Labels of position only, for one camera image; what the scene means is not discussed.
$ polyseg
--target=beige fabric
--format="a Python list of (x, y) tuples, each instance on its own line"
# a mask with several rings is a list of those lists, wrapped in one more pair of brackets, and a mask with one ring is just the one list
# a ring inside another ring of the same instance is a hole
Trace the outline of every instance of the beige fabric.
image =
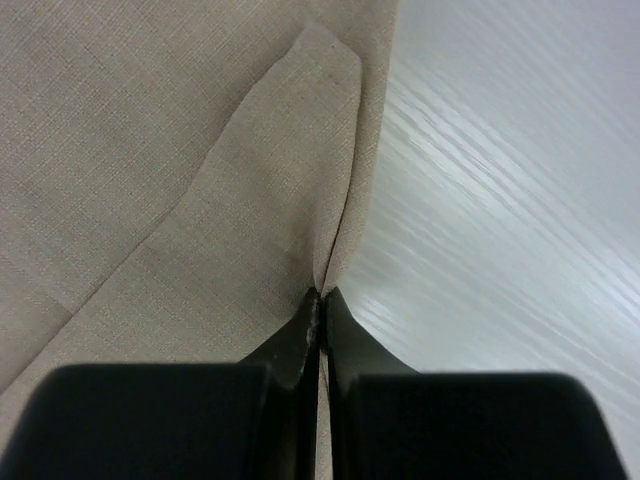
[(329, 412), (329, 358), (320, 353), (318, 377), (318, 425), (316, 430), (316, 478), (329, 478), (332, 471), (331, 419)]
[(0, 445), (55, 366), (237, 360), (330, 291), (364, 224), (393, 13), (0, 4)]

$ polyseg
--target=white table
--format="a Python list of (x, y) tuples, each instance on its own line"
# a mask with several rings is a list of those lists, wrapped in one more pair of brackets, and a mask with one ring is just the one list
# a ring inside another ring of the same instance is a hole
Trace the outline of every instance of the white table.
[(341, 288), (421, 370), (568, 372), (640, 478), (640, 3), (401, 1)]

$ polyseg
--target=white laminate surface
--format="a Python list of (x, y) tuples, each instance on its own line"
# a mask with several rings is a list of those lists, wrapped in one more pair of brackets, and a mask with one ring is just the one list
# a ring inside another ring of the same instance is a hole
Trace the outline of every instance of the white laminate surface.
[(640, 4), (401, 0), (341, 289), (429, 371), (553, 370), (640, 478)]

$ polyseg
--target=fabric fold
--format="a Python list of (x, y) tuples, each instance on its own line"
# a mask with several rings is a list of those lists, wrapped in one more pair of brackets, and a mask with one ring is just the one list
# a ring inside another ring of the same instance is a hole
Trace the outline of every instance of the fabric fold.
[(185, 195), (0, 398), (3, 436), (56, 366), (238, 360), (326, 271), (350, 182), (359, 58), (307, 26)]
[(0, 451), (57, 366), (235, 361), (335, 287), (395, 2), (0, 6)]

